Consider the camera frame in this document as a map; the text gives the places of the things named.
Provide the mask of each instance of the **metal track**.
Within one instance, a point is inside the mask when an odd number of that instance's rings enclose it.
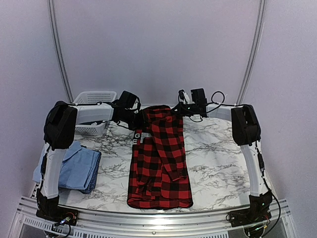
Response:
[[[254,38],[253,38],[252,48],[251,48],[251,52],[250,52],[250,56],[248,60],[248,65],[244,74],[243,82],[242,82],[238,99],[236,102],[237,104],[242,104],[244,96],[247,91],[247,87],[250,82],[254,61],[255,61],[255,58],[259,49],[259,45],[260,45],[261,34],[262,34],[263,23],[264,23],[265,7],[266,7],[266,0],[260,0],[256,30],[254,32]]]
[[[290,215],[286,200],[281,200],[280,205],[281,217]],[[174,214],[117,213],[79,209],[78,222],[77,226],[72,229],[72,237],[90,237],[89,234],[96,234],[101,238],[153,237],[154,235],[178,238],[211,237],[212,234],[222,234],[223,232],[226,234],[229,230],[241,229],[242,227],[232,228],[225,218],[229,211],[247,207]],[[29,219],[44,222],[43,219],[35,216],[36,210],[35,199],[21,198],[17,212]],[[276,220],[278,216],[276,202],[271,204],[270,210],[271,220]],[[48,224],[48,228],[52,224],[48,221],[45,222]]]
[[[57,55],[57,61],[58,61],[58,66],[61,74],[61,78],[63,81],[64,89],[67,95],[67,99],[70,103],[74,101],[69,81],[68,81],[68,76],[64,64],[64,59],[63,59],[63,54],[61,52],[61,47],[60,47],[60,42],[59,42],[59,36],[58,36],[58,31],[57,31],[57,22],[56,22],[56,14],[55,14],[55,4],[54,0],[48,0],[48,6],[49,6],[49,14],[50,14],[50,22],[51,22],[51,29],[52,29],[52,35],[53,35],[53,41],[54,41],[54,47]]]

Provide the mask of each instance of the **curved white wall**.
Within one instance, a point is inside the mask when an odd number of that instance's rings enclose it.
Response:
[[[265,165],[299,236],[317,234],[317,1],[269,0],[245,103],[262,128]]]
[[[81,91],[137,94],[174,103],[179,89],[238,97],[257,0],[55,1],[69,82]]]
[[[66,94],[43,0],[0,0],[0,237],[30,194],[48,111]]]

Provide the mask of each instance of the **clothing label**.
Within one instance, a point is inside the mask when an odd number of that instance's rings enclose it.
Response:
[[[135,133],[134,134],[134,138],[133,138],[133,144],[136,145],[138,143],[138,139],[141,136],[141,143],[143,143],[144,138],[151,138],[151,134],[147,133],[147,132],[142,132],[142,134],[140,135],[140,133]]]

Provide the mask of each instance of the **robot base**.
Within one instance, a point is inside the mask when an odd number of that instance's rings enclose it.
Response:
[[[248,214],[251,209],[242,209],[231,211],[228,213],[228,221],[231,223],[232,227],[245,226],[256,222],[267,221],[267,218],[271,218],[271,212],[269,210],[262,211],[261,214],[258,214],[258,218],[255,221],[251,221],[248,219]]]
[[[57,209],[58,209],[58,213],[60,214],[58,217],[51,217],[49,215],[45,215],[41,210],[37,210],[36,216],[40,217],[40,218],[43,218],[45,220],[52,221],[52,222],[60,222],[61,220],[63,220],[66,217],[68,217],[68,215],[70,215],[70,213],[72,213],[72,214],[74,214],[75,218],[72,218],[69,221],[69,224],[71,226],[75,226],[77,224],[78,210],[65,208],[65,207],[57,207]]]
[[[75,226],[78,220],[78,210],[60,207],[58,205],[59,196],[48,199],[43,196],[40,190],[37,190],[38,210],[36,216],[53,222],[61,222],[66,217],[71,217],[68,222],[71,226]]]
[[[227,219],[232,227],[249,225],[261,221],[266,221],[272,217],[269,205],[272,202],[272,191],[269,190],[259,197],[249,196],[250,208],[231,211]]]

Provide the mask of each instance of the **shirt sleeve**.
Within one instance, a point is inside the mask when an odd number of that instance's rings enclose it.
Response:
[[[169,115],[151,123],[152,139],[172,181],[185,178],[183,119]]]

